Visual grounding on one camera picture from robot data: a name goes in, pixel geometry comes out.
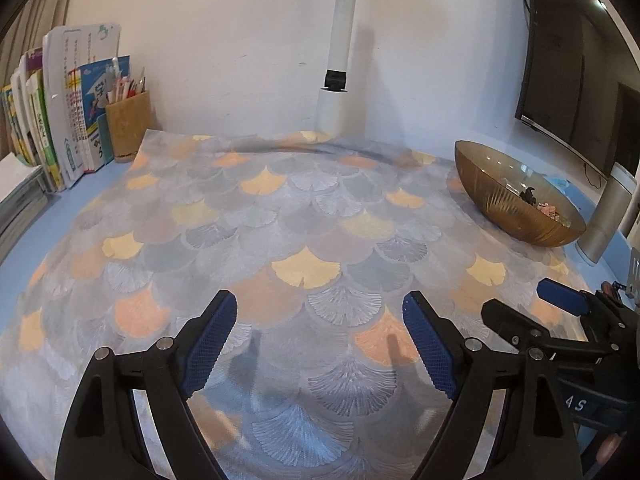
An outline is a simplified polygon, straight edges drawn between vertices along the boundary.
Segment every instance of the curtain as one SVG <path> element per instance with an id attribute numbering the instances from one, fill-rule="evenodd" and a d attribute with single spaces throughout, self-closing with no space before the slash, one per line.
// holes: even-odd
<path id="1" fill-rule="evenodd" d="M 28 0 L 0 43 L 0 86 L 9 84 L 20 57 L 30 48 L 42 46 L 42 37 L 63 25 L 69 0 Z M 0 158 L 13 151 L 8 124 L 0 118 Z"/>

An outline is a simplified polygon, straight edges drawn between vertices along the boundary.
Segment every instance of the white wall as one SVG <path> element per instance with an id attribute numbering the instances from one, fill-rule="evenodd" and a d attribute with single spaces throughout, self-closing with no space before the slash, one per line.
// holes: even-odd
<path id="1" fill-rule="evenodd" d="M 191 133 L 311 129 L 334 0 L 71 0 L 67 23 L 122 25 L 161 126 Z M 457 139 L 569 177 L 582 163 L 513 118 L 526 56 L 522 0 L 358 0 L 351 129 L 453 158 Z"/>

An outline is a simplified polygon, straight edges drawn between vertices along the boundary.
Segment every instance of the metal screw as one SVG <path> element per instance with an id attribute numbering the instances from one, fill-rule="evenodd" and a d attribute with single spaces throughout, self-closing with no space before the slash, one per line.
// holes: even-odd
<path id="1" fill-rule="evenodd" d="M 156 348 L 158 350 L 168 350 L 174 345 L 174 338 L 172 337 L 161 337 L 156 341 Z"/>
<path id="2" fill-rule="evenodd" d="M 94 352 L 94 357 L 98 360 L 98 361 L 102 361 L 105 357 L 107 357 L 109 355 L 109 349 L 106 346 L 103 346 L 102 348 L 98 348 L 95 352 Z"/>
<path id="3" fill-rule="evenodd" d="M 478 352 L 479 350 L 482 350 L 482 343 L 475 338 L 467 339 L 465 341 L 465 346 L 467 349 L 471 350 L 472 352 Z"/>
<path id="4" fill-rule="evenodd" d="M 530 348 L 529 357 L 534 361 L 542 361 L 545 358 L 545 353 L 540 348 Z"/>

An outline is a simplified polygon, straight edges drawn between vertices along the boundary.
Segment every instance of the white pole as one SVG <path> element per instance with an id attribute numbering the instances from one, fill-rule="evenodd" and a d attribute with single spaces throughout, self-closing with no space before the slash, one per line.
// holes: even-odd
<path id="1" fill-rule="evenodd" d="M 316 108 L 316 132 L 337 137 L 344 133 L 347 117 L 347 68 L 356 0 L 335 0 L 334 26 L 331 31 L 329 63 Z"/>
<path id="2" fill-rule="evenodd" d="M 334 26 L 329 47 L 329 70 L 347 72 L 356 0 L 335 0 Z"/>

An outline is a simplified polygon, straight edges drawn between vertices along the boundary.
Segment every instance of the blue book cover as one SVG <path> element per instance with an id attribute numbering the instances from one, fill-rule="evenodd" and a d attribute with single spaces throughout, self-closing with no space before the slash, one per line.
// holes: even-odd
<path id="1" fill-rule="evenodd" d="M 129 56 L 118 58 L 120 74 L 129 75 Z M 79 68 L 81 75 L 82 110 L 86 124 L 86 136 L 89 140 L 94 166 L 97 170 L 103 164 L 113 160 L 113 148 L 109 136 L 105 108 L 107 100 L 107 67 L 111 66 L 111 59 L 104 59 L 82 65 Z"/>

